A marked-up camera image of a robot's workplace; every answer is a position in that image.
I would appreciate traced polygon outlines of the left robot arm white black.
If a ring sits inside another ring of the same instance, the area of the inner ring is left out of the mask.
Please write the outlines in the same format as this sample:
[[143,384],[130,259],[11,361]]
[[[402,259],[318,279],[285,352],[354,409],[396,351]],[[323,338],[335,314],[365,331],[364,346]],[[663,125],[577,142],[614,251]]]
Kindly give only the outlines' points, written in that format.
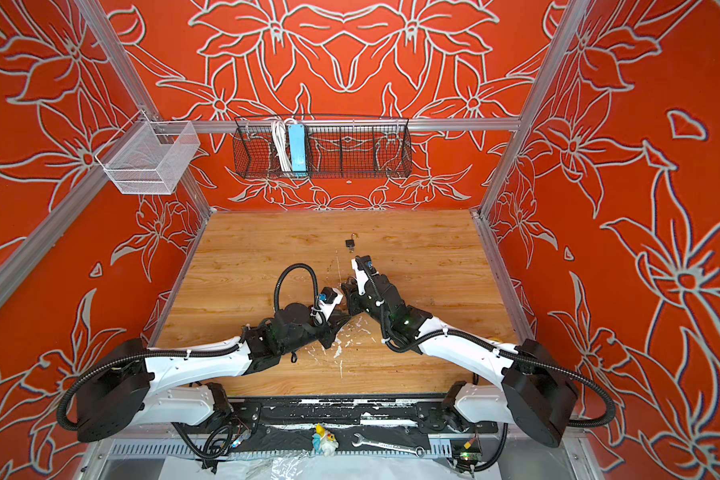
[[296,361],[313,343],[330,348],[354,314],[357,281],[318,285],[305,263],[286,267],[273,291],[273,314],[217,343],[147,348],[129,340],[85,370],[62,394],[57,424],[92,443],[136,425],[220,426],[230,414],[216,379],[264,372],[285,357]]

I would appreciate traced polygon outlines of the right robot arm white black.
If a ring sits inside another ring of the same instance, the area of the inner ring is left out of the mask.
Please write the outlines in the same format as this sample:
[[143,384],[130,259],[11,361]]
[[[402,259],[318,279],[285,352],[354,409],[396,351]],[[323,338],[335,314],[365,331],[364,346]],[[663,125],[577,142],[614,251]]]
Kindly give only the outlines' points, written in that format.
[[614,420],[616,404],[608,391],[562,367],[537,341],[489,340],[407,304],[368,256],[354,258],[352,269],[353,278],[342,285],[349,309],[373,318],[390,350],[448,361],[496,387],[495,392],[473,384],[456,388],[452,407],[464,420],[515,425],[547,447],[558,446],[567,428],[596,428]]

